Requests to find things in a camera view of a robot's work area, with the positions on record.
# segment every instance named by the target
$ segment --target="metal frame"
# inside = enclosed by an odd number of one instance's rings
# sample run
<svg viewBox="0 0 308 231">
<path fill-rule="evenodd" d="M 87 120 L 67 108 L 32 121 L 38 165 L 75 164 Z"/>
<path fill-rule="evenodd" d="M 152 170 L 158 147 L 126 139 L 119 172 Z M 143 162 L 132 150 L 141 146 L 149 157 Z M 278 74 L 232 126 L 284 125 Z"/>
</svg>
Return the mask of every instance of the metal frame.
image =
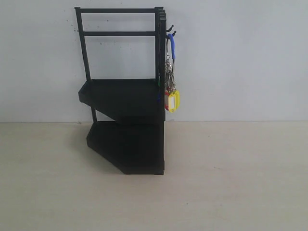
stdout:
<svg viewBox="0 0 308 231">
<path fill-rule="evenodd" d="M 88 54 L 86 48 L 86 36 L 155 36 L 155 80 L 159 84 L 159 98 L 161 108 L 161 121 L 165 121 L 164 109 L 164 86 L 165 86 L 165 50 L 166 50 L 166 13 L 163 7 L 155 8 L 122 8 L 122 9 L 85 9 L 75 7 L 80 45 L 83 56 L 83 63 L 86 72 L 87 81 L 91 81 Z M 82 13 L 154 13 L 155 14 L 155 31 L 84 31 L 82 24 Z M 91 107 L 93 122 L 97 122 L 96 110 Z M 164 134 L 164 125 L 162 125 L 162 134 Z"/>
</svg>

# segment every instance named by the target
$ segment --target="shelf tier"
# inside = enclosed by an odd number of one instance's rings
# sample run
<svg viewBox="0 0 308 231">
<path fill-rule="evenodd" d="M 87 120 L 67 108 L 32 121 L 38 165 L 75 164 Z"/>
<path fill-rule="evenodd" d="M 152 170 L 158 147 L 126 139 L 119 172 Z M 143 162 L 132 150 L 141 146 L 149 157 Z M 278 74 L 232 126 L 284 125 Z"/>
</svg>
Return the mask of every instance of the shelf tier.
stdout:
<svg viewBox="0 0 308 231">
<path fill-rule="evenodd" d="M 92 79 L 79 100 L 123 124 L 153 124 L 159 119 L 159 87 L 155 79 Z"/>
<path fill-rule="evenodd" d="M 96 122 L 87 136 L 88 146 L 125 174 L 164 173 L 162 125 L 121 125 Z"/>
</svg>

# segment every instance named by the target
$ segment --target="black shelf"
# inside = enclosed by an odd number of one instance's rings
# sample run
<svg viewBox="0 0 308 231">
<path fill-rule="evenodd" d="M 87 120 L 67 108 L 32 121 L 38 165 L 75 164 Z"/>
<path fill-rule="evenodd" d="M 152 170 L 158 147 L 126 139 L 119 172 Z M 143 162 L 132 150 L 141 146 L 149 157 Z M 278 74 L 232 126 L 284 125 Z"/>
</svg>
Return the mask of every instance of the black shelf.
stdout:
<svg viewBox="0 0 308 231">
<path fill-rule="evenodd" d="M 120 125 L 97 122 L 88 134 L 88 146 L 125 174 L 163 174 L 159 153 L 159 125 Z"/>
<path fill-rule="evenodd" d="M 119 123 L 159 123 L 155 79 L 92 79 L 79 100 Z"/>
<path fill-rule="evenodd" d="M 125 174 L 163 174 L 165 124 L 166 13 L 151 9 L 81 9 L 76 7 L 87 81 L 79 100 L 91 107 L 90 148 Z M 154 13 L 155 31 L 84 31 L 82 13 Z M 85 36 L 155 36 L 155 78 L 91 79 Z M 97 121 L 96 111 L 114 120 Z"/>
</svg>

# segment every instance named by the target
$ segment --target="keychain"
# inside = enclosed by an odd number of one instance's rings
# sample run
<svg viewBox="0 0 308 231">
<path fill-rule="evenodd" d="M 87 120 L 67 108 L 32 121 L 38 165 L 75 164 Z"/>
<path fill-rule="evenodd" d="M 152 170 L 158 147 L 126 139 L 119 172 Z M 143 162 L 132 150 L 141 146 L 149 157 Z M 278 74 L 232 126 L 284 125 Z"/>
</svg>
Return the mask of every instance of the keychain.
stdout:
<svg viewBox="0 0 308 231">
<path fill-rule="evenodd" d="M 168 40 L 171 41 L 172 64 L 168 53 Z M 175 112 L 180 106 L 180 92 L 176 89 L 174 81 L 174 63 L 175 63 L 175 43 L 172 34 L 168 34 L 166 43 L 166 73 L 165 73 L 165 109 L 170 112 Z"/>
</svg>

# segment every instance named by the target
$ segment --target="yellow key tag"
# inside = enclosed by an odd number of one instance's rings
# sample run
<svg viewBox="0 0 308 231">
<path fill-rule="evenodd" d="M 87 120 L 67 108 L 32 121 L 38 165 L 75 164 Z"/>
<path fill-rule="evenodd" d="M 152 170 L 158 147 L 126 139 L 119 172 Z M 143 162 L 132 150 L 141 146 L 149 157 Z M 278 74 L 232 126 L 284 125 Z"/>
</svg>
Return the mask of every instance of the yellow key tag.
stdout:
<svg viewBox="0 0 308 231">
<path fill-rule="evenodd" d="M 180 106 L 180 92 L 178 90 L 173 91 L 168 96 L 168 110 L 173 113 Z"/>
</svg>

